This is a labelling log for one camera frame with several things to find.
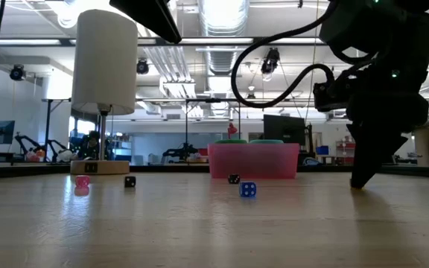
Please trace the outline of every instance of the ceiling duct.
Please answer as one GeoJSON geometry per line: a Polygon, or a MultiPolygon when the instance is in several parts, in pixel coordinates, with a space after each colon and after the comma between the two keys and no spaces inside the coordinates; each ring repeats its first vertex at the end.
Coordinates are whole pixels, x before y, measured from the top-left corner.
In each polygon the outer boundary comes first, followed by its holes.
{"type": "MultiPolygon", "coordinates": [[[[200,23],[204,36],[243,36],[247,25],[250,0],[198,0],[200,23]]],[[[237,47],[228,46],[227,50],[237,47]]],[[[209,51],[206,62],[215,75],[231,73],[238,53],[209,51]]]]}

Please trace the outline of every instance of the lamp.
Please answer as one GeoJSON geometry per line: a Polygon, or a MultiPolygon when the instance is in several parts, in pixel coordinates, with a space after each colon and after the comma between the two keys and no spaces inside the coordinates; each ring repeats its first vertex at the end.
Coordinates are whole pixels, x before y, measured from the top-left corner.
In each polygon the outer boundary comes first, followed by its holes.
{"type": "Polygon", "coordinates": [[[88,10],[78,19],[72,108],[102,116],[100,160],[108,114],[135,110],[137,35],[133,20],[106,10],[88,10]]]}

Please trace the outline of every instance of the wooden table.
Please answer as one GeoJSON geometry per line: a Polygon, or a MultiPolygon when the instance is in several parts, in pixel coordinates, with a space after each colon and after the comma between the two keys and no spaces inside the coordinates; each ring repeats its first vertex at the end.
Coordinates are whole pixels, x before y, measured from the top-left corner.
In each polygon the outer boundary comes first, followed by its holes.
{"type": "Polygon", "coordinates": [[[0,179],[0,267],[429,267],[429,179],[347,173],[258,180],[209,174],[0,179]]]}

